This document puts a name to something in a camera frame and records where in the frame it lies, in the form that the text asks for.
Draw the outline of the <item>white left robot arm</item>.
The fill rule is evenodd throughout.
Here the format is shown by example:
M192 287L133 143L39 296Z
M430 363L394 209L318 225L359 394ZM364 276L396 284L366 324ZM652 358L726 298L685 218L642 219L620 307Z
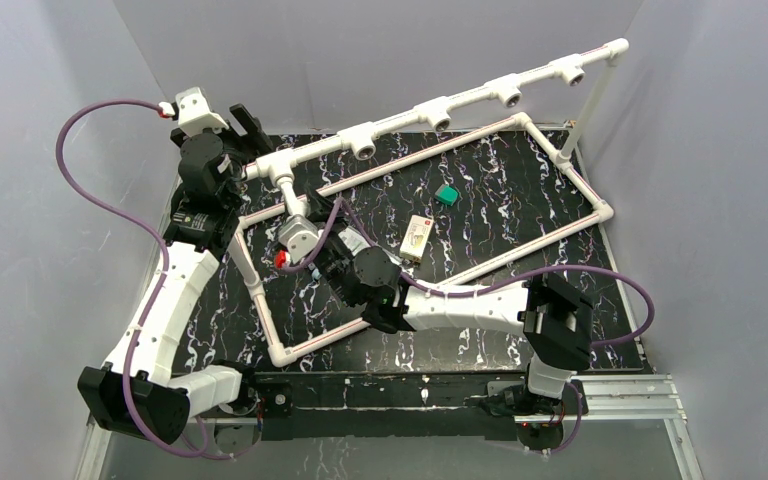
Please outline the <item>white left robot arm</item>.
M173 364L222 258L242 250L244 167L273 144L242 104L228 118L194 95L155 110L176 122L170 138L180 154L167 225L149 229L159 258L127 330L100 366L83 369L77 388L99 427L174 451L187 425L213 409L248 416L262 408L251 367L215 360L177 374Z

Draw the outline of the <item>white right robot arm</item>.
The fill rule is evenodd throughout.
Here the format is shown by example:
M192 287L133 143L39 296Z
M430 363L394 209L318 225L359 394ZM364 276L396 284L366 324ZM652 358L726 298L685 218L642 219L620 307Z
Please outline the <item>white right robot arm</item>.
M308 190L311 218L328 227L311 263L336 298L363 309L361 318L393 334L431 329L500 331L527 340L533 350L525 405L550 413L563 399L565 382L590 365L593 302L556 273L540 273L505 285L468 286L420 282L377 245L350 248L348 206Z

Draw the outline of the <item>beige cardboard small box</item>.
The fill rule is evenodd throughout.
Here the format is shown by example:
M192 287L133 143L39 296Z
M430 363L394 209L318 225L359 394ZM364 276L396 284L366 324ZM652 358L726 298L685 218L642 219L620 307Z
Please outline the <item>beige cardboard small box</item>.
M434 220L412 215L399 249L403 260L420 262L433 231Z

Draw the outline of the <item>green small box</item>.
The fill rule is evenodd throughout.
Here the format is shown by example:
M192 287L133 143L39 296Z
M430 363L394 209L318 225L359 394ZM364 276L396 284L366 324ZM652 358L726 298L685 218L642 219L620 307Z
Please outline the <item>green small box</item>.
M434 198L446 206L453 206L459 197L459 192L450 185L441 185L434 193Z

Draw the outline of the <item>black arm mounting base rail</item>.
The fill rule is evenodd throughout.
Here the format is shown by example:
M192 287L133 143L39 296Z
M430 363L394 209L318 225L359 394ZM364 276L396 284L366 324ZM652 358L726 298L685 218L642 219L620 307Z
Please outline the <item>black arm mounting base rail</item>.
M512 371L261 373L251 413L214 417L217 437L235 444L306 438L479 437L550 451L583 412L576 394L540 399Z

